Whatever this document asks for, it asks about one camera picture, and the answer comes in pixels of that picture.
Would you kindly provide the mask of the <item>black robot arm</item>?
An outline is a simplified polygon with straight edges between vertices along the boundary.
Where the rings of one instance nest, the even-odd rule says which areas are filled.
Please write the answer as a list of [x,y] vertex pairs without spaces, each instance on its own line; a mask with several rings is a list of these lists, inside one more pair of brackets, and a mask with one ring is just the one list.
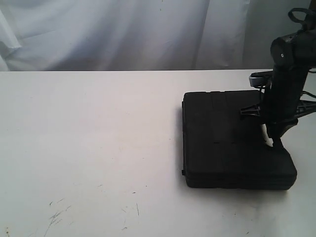
[[242,117],[258,118],[266,126],[273,147],[280,148],[281,137],[298,124],[298,119],[316,111],[315,101],[301,98],[316,97],[304,90],[308,74],[316,72],[316,11],[293,8],[288,17],[301,28],[273,40],[273,70],[249,76],[251,87],[259,90],[259,102],[240,110]]

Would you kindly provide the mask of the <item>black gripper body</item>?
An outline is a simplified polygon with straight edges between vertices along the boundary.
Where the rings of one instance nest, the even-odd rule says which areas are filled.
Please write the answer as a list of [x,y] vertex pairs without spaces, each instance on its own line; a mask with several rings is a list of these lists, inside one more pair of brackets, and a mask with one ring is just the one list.
[[259,103],[240,110],[242,117],[254,116],[264,123],[291,121],[314,113],[314,101],[301,100],[310,68],[292,67],[283,69],[275,66],[269,82],[259,87]]

